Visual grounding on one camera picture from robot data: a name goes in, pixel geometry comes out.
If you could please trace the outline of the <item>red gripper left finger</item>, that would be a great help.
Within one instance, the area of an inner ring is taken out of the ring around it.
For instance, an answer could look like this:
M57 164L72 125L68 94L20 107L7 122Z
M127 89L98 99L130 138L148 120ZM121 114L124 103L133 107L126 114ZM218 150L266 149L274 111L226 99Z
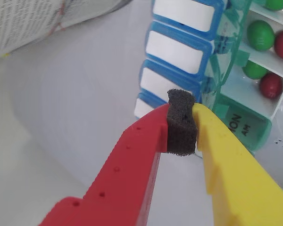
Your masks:
M195 97L171 89L169 101L129 126L82 198L57 202L43 226L144 226L160 156L195 152Z

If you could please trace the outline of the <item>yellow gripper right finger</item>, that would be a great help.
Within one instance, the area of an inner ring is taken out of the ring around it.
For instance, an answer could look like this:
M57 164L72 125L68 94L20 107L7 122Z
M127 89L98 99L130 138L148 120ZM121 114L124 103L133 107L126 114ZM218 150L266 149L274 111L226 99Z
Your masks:
M207 193L216 226L283 226L283 189L227 126L195 104Z

